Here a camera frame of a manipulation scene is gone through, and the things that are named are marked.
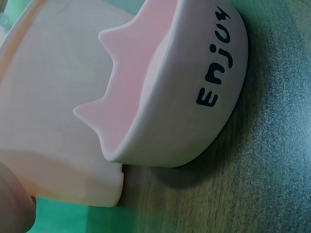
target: cat-shaped bowl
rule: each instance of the cat-shaped bowl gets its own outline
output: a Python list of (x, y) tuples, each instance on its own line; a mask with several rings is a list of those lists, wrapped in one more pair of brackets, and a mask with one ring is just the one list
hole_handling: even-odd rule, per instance
[(102, 31), (113, 59), (104, 97), (74, 109), (105, 159), (176, 167), (201, 154), (226, 124), (245, 78), (248, 41), (225, 0), (147, 0)]

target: pet bowl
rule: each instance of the pet bowl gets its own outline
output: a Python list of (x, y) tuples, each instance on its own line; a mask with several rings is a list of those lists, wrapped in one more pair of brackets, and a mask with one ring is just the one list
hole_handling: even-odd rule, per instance
[(129, 23), (100, 32), (113, 59), (104, 97), (74, 113), (106, 160), (176, 167), (226, 124), (245, 78), (248, 41), (225, 0), (147, 0)]

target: finger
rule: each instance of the finger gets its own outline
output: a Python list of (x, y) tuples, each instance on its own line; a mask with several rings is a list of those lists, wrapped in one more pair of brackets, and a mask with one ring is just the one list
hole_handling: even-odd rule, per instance
[(24, 233), (34, 222), (34, 202), (13, 172), (0, 162), (0, 229)]

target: bowl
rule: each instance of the bowl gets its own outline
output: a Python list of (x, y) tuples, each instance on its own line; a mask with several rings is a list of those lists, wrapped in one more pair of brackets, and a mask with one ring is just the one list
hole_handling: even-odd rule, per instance
[(228, 121), (244, 82), (248, 40), (225, 0), (147, 0), (102, 31), (113, 60), (105, 95), (74, 109), (106, 160), (176, 167), (200, 155)]

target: wooden table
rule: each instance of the wooden table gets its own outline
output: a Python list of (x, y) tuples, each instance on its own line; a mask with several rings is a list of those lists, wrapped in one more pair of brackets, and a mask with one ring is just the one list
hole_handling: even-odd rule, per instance
[(233, 0), (249, 35), (241, 98), (215, 142), (179, 168), (125, 166), (120, 204), (88, 232), (311, 232), (311, 1)]

